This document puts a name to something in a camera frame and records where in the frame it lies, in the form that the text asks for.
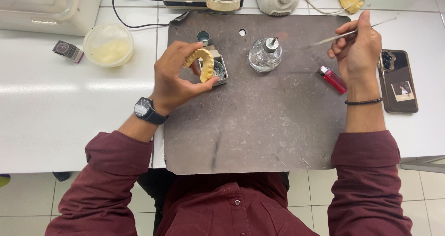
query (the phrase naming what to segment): dark work mat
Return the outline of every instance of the dark work mat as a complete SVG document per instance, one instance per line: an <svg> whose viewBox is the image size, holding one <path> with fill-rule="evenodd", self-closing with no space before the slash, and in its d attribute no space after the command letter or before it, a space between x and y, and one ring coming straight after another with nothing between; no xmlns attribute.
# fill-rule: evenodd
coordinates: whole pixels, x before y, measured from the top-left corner
<svg viewBox="0 0 445 236"><path fill-rule="evenodd" d="M316 73L337 61L330 44L299 47L329 38L350 21L344 16L238 15L189 12L170 22L168 45L196 42L199 31L222 55L228 82L170 114L164 154L175 174L321 170L332 168L331 154L346 121L346 94ZM240 29L247 34L241 36ZM255 40L279 38L283 60L269 73L248 62ZM180 78L200 82L191 70Z"/></svg>

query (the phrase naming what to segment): white table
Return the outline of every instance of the white table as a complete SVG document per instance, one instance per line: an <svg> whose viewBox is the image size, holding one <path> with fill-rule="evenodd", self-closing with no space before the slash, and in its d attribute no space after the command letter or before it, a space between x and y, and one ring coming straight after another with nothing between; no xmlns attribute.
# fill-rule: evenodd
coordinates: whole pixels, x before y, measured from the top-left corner
<svg viewBox="0 0 445 236"><path fill-rule="evenodd" d="M320 8L341 8L337 0L313 2ZM97 25L118 23L110 6L111 0L102 0ZM116 6L130 25L168 23L184 12L147 0L116 0ZM385 113L401 156L445 154L445 104L440 98L445 0L366 0L363 8L371 10L372 23L397 16L376 30L383 48L409 54L419 112ZM245 0L244 8L235 13L261 14L256 0ZM293 14L319 13L302 1ZM132 30L131 60L120 68L100 68L86 58L74 64L53 54L58 40L82 48L83 37L0 30L0 173L81 170L86 143L100 131L117 129L137 99L151 94L153 64L166 48L167 33L167 27ZM155 134L153 167L165 166L163 143L161 127Z"/></svg>

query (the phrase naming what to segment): fingernail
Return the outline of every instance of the fingernail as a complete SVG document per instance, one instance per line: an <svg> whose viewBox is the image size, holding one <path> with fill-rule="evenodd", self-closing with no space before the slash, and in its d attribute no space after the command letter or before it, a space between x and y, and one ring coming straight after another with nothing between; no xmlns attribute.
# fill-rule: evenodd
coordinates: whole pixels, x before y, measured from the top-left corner
<svg viewBox="0 0 445 236"><path fill-rule="evenodd" d="M360 18L362 18L362 20L369 20L369 10L363 11Z"/></svg>

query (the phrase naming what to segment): phone case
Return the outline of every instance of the phone case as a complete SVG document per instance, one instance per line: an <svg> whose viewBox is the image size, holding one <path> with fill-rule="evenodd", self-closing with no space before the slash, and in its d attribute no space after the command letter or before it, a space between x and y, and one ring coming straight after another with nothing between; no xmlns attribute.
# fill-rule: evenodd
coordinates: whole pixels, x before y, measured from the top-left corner
<svg viewBox="0 0 445 236"><path fill-rule="evenodd" d="M384 49L380 53L378 69L385 111L417 113L419 107L408 54L401 50Z"/></svg>

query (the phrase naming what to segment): shirt cuff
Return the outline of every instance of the shirt cuff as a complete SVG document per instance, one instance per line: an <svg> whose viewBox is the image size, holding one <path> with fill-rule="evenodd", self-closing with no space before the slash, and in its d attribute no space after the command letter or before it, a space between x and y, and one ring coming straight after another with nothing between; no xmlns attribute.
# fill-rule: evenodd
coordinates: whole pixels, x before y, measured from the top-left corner
<svg viewBox="0 0 445 236"><path fill-rule="evenodd" d="M85 147L86 161L93 168L117 175L147 172L153 142L142 142L113 131L100 132Z"/></svg>
<svg viewBox="0 0 445 236"><path fill-rule="evenodd" d="M388 130L341 133L331 160L335 166L394 166L400 163L400 153L396 140Z"/></svg>

